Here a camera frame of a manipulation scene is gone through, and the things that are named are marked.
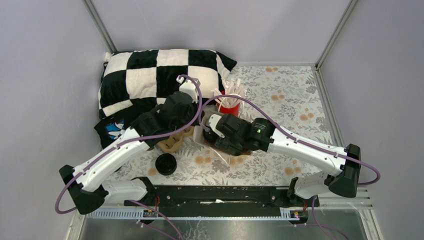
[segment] checkered pillow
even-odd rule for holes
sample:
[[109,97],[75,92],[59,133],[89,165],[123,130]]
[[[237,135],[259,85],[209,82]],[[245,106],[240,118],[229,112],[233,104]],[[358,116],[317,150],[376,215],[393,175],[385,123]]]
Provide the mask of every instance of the checkered pillow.
[[98,91],[99,116],[104,118],[132,105],[161,104],[179,90],[181,74],[200,81],[203,98],[224,90],[227,78],[237,62],[212,50],[146,50],[119,52],[107,63]]

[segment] gray wall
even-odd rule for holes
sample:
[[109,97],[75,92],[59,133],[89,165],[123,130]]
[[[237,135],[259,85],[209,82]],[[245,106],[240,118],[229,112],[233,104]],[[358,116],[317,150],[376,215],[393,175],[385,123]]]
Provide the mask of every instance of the gray wall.
[[55,213],[58,170],[99,150],[107,49],[79,0],[1,1],[0,39],[0,239],[63,239],[73,213]]
[[387,240],[422,239],[424,227],[423,9],[360,1],[322,67],[344,142],[381,171],[369,191]]
[[116,47],[198,48],[239,63],[315,63],[349,0],[94,0]]

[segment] patterned table surface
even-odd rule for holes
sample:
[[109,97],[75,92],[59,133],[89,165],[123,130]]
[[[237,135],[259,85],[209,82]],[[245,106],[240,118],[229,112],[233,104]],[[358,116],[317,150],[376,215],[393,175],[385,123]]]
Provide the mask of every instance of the patterned table surface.
[[[309,139],[332,143],[310,66],[237,66],[228,80],[231,78],[240,78],[247,98],[280,125]],[[240,117],[252,121],[261,114],[246,104]],[[319,172],[319,168],[295,158],[263,151],[245,159],[233,157],[227,164],[210,149],[185,138],[173,153],[176,171],[163,176],[155,169],[155,160],[161,154],[159,148],[140,152],[108,180],[147,176],[154,185],[287,186],[294,177]]]

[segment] red cup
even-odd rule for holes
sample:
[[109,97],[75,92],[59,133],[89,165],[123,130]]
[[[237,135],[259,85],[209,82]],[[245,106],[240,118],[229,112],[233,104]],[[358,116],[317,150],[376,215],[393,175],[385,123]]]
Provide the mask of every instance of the red cup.
[[226,107],[223,107],[223,106],[220,108],[219,103],[216,103],[216,106],[218,107],[219,112],[222,113],[222,114],[232,114],[236,117],[239,117],[240,103],[237,104],[235,107],[231,107],[231,108],[226,108]]

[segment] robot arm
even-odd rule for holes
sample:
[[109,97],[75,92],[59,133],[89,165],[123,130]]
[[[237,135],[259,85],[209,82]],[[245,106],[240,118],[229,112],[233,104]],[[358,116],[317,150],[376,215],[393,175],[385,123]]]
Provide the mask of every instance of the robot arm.
[[[148,192],[150,182],[138,178],[131,181],[105,181],[106,178],[132,159],[133,155],[147,151],[168,137],[129,141],[141,136],[170,133],[193,119],[198,108],[198,93],[191,81],[177,80],[179,91],[168,96],[164,104],[142,113],[124,134],[90,160],[72,167],[63,166],[59,173],[67,184],[82,173],[68,188],[69,194],[81,214],[88,214],[104,203],[117,204],[125,200],[140,200]],[[84,171],[95,159],[102,159]]]
[[[360,166],[357,163],[337,157],[338,154],[347,153],[348,156],[360,160],[360,148],[356,145],[350,144],[345,149],[322,144],[282,127],[283,130],[295,137],[296,140],[292,140],[264,118],[256,118],[250,123],[231,114],[223,116],[214,114],[209,118],[208,123],[212,129],[210,132],[213,132],[206,133],[209,134],[208,139],[227,153],[235,156],[244,150],[280,153],[322,169],[322,171],[310,176],[295,177],[291,180],[287,195],[294,201],[296,199],[303,201],[314,195],[327,192],[333,192],[347,198],[356,196]],[[297,142],[300,140],[335,152],[336,156],[300,144]]]

